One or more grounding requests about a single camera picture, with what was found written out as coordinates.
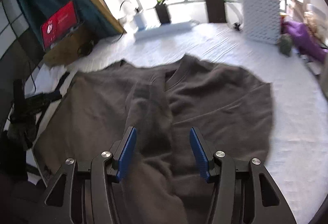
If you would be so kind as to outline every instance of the blue gripper pad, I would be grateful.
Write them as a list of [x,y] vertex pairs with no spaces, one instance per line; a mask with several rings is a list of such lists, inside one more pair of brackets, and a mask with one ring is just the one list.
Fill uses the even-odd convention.
[[191,149],[194,153],[194,157],[196,159],[199,173],[201,177],[203,177],[206,180],[206,182],[208,182],[210,179],[210,174],[208,171],[208,160],[206,158],[203,147],[201,146],[193,128],[190,130],[189,133],[189,141],[190,141]]
[[118,159],[118,169],[116,174],[116,180],[118,182],[120,182],[121,179],[124,178],[128,170],[128,166],[132,158],[136,141],[137,141],[137,130],[133,128],[132,131],[130,132],[129,138],[126,141],[124,149]]

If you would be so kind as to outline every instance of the metal bolt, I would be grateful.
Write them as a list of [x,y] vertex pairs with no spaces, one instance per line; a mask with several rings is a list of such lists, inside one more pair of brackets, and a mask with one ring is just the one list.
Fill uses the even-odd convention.
[[65,163],[66,163],[66,165],[71,165],[71,164],[74,163],[74,159],[73,158],[68,158],[68,159],[66,159]]
[[225,153],[224,153],[223,151],[217,151],[217,152],[215,153],[215,155],[216,155],[217,157],[225,157]]
[[112,154],[111,152],[109,152],[109,151],[105,151],[105,152],[102,152],[102,153],[101,153],[101,156],[104,157],[104,158],[106,158],[106,157],[110,157],[111,154]]
[[261,160],[259,160],[258,158],[253,158],[252,163],[255,165],[259,165],[259,164],[261,164]]

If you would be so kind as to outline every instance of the purple cloth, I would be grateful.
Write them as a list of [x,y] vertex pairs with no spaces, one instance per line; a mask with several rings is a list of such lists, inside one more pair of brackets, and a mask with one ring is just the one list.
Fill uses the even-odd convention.
[[326,51],[324,51],[310,36],[308,28],[304,23],[296,21],[285,21],[284,33],[288,33],[294,45],[301,54],[306,54],[318,60],[322,64],[325,62]]

